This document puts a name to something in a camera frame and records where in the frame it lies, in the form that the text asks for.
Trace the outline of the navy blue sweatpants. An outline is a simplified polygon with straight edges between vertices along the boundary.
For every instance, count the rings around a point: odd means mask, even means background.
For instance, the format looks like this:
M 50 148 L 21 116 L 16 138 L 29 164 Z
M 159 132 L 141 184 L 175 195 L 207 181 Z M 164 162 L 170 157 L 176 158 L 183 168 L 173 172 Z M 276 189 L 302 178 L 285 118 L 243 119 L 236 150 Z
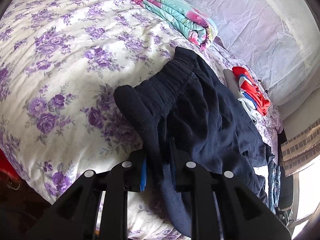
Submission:
M 208 171 L 233 172 L 268 202 L 265 180 L 254 170 L 268 164 L 271 149 L 234 94 L 195 52 L 177 47 L 160 72 L 136 87 L 117 87 L 114 100 L 141 137 L 148 174 L 181 234 L 191 235 L 191 200 L 172 185 L 168 139 Z

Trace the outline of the blue denim jeans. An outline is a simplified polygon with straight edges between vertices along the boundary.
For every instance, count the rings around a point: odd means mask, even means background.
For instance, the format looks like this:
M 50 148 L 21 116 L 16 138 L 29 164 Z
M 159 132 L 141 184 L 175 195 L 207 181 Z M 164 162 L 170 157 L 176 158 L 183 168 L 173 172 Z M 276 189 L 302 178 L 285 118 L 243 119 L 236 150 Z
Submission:
M 273 160 L 268 164 L 268 207 L 277 213 L 281 188 L 281 170 Z

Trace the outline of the folded grey garment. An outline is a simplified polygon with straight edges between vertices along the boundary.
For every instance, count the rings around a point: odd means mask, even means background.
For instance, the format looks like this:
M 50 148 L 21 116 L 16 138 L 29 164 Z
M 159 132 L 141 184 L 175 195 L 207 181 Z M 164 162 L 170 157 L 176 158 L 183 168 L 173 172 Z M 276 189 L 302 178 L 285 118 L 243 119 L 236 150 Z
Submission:
M 253 100 L 245 97 L 245 93 L 240 90 L 236 77 L 230 69 L 224 69 L 223 74 L 225 76 L 227 87 L 241 103 L 242 107 L 249 115 L 253 123 L 256 124 L 259 112 L 257 111 L 257 107 L 255 106 Z

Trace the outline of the purple floral bed sheet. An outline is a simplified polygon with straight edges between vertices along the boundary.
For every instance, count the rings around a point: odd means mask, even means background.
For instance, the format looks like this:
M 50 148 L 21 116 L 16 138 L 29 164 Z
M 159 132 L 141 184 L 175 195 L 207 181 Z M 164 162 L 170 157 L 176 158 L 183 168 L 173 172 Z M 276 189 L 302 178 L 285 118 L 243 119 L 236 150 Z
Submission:
M 131 0 L 13 0 L 1 19 L 1 150 L 53 203 L 88 168 L 141 146 L 113 100 L 156 74 L 176 47 L 196 50 Z

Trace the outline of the red white blue garment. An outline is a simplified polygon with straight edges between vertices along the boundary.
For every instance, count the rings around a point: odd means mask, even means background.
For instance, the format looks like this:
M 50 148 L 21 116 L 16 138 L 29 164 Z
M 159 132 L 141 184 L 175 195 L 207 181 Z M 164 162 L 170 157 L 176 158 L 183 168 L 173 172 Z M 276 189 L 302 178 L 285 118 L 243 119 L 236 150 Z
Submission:
M 262 116 L 265 116 L 268 112 L 270 101 L 264 97 L 262 91 L 252 79 L 249 72 L 240 66 L 233 67 L 232 72 L 238 82 L 240 92 L 242 92 L 245 98 L 253 102 L 255 110 Z

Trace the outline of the beige checkered curtain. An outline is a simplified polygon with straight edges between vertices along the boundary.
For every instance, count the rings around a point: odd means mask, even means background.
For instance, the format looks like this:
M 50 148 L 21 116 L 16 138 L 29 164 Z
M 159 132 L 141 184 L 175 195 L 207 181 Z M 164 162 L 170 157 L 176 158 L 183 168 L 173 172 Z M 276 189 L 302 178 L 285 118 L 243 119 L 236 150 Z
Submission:
M 285 177 L 307 168 L 319 156 L 319 119 L 281 145 Z

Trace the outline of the red patterned cloth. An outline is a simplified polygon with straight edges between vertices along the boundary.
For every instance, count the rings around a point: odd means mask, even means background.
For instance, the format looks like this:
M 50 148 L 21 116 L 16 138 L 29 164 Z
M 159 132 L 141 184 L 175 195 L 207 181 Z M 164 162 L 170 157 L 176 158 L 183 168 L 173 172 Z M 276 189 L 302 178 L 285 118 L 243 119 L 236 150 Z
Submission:
M 0 180 L 9 189 L 18 190 L 22 185 L 22 179 L 8 161 L 3 151 L 0 151 Z

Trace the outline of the folded teal pink floral blanket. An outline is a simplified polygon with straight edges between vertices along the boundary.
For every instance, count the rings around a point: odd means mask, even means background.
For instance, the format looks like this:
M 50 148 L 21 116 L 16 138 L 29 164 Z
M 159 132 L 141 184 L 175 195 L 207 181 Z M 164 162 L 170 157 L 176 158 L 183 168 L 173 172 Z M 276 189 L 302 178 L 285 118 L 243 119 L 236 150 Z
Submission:
M 202 51 L 214 42 L 218 30 L 210 17 L 184 0 L 133 0 L 170 23 Z

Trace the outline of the white lace curtain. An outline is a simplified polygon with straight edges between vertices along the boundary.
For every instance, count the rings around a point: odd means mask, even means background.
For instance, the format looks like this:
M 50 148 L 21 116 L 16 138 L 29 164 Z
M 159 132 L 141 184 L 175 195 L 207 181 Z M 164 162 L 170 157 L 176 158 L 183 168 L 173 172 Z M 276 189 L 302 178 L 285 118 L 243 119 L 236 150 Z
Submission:
M 216 23 L 277 106 L 298 107 L 319 87 L 319 28 L 304 0 L 185 1 Z

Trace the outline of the window with white frame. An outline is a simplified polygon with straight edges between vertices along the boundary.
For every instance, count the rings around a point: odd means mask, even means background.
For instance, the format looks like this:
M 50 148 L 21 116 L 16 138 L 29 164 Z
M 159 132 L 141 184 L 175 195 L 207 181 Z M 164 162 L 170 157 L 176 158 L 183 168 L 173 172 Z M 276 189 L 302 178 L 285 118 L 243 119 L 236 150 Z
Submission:
M 305 228 L 319 205 L 319 157 L 298 172 L 298 206 L 292 239 Z

